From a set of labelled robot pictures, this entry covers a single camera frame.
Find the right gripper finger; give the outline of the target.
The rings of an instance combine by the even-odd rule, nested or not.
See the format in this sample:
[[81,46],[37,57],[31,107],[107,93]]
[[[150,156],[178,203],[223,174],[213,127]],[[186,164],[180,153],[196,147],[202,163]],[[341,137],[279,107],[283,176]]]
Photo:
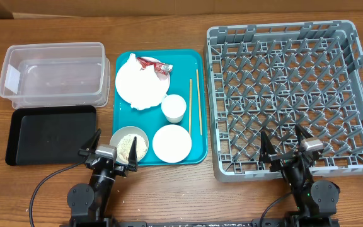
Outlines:
[[259,161],[262,163],[271,163],[273,161],[273,157],[277,155],[277,152],[265,131],[261,131],[260,140],[261,148]]
[[302,141],[305,139],[306,141],[308,139],[312,140],[313,139],[313,135],[311,135],[303,126],[301,126],[300,124],[296,124],[295,125],[295,132],[296,132],[296,137],[297,137],[297,142],[298,144],[301,144]]

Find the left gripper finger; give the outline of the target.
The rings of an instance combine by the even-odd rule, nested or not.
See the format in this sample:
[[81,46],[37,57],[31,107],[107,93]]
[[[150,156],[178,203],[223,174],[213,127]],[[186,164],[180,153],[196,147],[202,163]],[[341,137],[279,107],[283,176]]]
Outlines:
[[135,136],[129,152],[128,157],[128,171],[136,172],[138,168],[138,159],[137,159],[137,137]]
[[101,129],[97,129],[93,136],[80,147],[78,155],[88,157],[91,153],[95,153],[100,140],[100,135]]

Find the grey bowl with rice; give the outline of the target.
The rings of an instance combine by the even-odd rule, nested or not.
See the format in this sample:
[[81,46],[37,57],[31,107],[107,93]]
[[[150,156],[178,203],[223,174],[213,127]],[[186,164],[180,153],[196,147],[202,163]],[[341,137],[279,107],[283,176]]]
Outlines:
[[110,145],[117,149],[117,162],[128,163],[129,152],[135,137],[137,138],[137,160],[140,161],[145,157],[149,147],[145,132],[138,127],[127,126],[117,130],[110,140]]

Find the small pink-white bowl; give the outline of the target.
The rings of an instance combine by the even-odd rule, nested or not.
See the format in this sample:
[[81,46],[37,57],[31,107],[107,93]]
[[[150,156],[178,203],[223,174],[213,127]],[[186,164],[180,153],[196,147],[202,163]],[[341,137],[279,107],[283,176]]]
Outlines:
[[183,161],[190,154],[191,149],[190,134],[180,125],[165,125],[153,137],[154,154],[165,163]]

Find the white cup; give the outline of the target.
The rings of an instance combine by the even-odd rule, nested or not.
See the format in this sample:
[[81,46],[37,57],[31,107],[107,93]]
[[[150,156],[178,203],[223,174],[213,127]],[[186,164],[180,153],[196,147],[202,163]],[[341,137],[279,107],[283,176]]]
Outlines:
[[177,124],[182,121],[187,109],[185,99],[176,94],[167,95],[161,102],[161,110],[168,122]]

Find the white napkin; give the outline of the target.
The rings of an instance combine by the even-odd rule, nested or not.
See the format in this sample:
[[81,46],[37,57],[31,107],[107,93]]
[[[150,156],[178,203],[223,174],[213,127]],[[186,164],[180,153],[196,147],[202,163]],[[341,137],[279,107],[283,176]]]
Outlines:
[[170,87],[170,73],[156,73],[151,66],[142,70],[136,58],[131,53],[127,60],[126,89],[131,95],[130,106],[137,110],[156,107],[161,104]]

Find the large white plate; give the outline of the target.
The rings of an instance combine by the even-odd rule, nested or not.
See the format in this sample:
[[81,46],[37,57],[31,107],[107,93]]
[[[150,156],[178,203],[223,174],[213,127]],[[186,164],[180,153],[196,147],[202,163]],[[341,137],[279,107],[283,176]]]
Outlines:
[[144,110],[161,104],[170,88],[170,74],[157,73],[154,65],[143,66],[131,53],[117,72],[115,88],[132,108]]

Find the red sauce packet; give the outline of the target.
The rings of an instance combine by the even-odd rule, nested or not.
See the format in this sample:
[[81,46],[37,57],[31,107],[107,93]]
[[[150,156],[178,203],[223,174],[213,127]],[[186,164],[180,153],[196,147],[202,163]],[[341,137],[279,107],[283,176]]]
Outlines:
[[173,70],[173,65],[160,62],[156,59],[151,59],[148,57],[137,57],[136,59],[141,65],[142,70],[145,70],[147,67],[151,66],[154,72],[164,75],[169,74]]

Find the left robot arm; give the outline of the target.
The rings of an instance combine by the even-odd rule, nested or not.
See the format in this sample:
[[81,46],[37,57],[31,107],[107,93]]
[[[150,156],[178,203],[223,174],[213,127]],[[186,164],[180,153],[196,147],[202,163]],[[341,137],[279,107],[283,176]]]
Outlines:
[[88,183],[79,183],[68,192],[70,226],[120,226],[113,216],[107,216],[105,212],[115,178],[137,171],[137,138],[134,137],[130,145],[128,162],[122,164],[116,162],[116,147],[98,144],[100,134],[98,129],[78,151],[78,155],[86,158],[86,168],[93,172]]

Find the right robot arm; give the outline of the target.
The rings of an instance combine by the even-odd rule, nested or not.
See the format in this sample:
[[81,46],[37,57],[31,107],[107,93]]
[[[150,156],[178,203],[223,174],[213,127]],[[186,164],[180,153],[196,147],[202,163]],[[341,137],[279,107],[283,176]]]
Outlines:
[[258,222],[265,226],[265,216],[271,208],[293,196],[297,211],[289,211],[279,226],[338,226],[331,216],[337,212],[340,187],[328,180],[313,179],[309,167],[321,157],[323,142],[310,134],[300,124],[295,125],[298,148],[278,155],[266,132],[261,132],[259,162],[268,163],[271,172],[281,172],[291,191],[271,203]]

